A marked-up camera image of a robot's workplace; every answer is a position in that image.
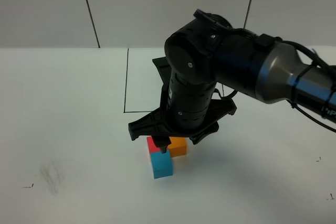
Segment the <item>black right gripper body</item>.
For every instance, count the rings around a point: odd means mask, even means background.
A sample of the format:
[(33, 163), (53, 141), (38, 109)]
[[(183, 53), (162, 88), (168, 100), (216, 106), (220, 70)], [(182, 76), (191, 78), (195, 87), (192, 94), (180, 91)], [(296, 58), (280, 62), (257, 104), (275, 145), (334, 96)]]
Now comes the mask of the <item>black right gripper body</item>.
[(191, 84), (172, 70), (167, 59), (153, 59), (163, 81), (160, 106), (129, 123), (131, 140), (139, 136), (191, 137), (226, 115), (234, 115), (232, 99), (212, 99), (218, 93), (215, 83)]

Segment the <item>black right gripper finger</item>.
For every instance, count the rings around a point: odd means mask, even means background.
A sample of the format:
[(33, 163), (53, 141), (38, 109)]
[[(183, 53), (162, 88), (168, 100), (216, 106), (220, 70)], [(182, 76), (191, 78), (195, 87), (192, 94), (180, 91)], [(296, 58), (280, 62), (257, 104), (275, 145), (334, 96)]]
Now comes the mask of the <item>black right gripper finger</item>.
[(207, 137), (210, 134), (213, 134), (217, 132), (219, 129), (218, 124), (212, 124), (208, 128), (206, 128), (204, 131), (200, 132), (199, 134), (196, 134), (194, 136), (189, 137), (189, 139), (192, 141), (193, 145), (198, 144), (202, 139)]
[(167, 147), (171, 144), (168, 136), (152, 136), (154, 145), (160, 149), (162, 154), (166, 153)]

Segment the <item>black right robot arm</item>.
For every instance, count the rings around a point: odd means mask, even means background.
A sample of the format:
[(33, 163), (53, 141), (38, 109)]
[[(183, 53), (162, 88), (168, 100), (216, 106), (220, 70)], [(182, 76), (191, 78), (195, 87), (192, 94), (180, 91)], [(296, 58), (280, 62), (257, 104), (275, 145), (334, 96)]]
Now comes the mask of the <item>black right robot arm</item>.
[(160, 106), (129, 124), (132, 140), (150, 136), (165, 153), (172, 137), (198, 144), (233, 115), (232, 95), (212, 99), (218, 83), (266, 104), (286, 100), (302, 114), (335, 121), (335, 66), (305, 46), (233, 28), (222, 16), (196, 10), (153, 60), (163, 86)]

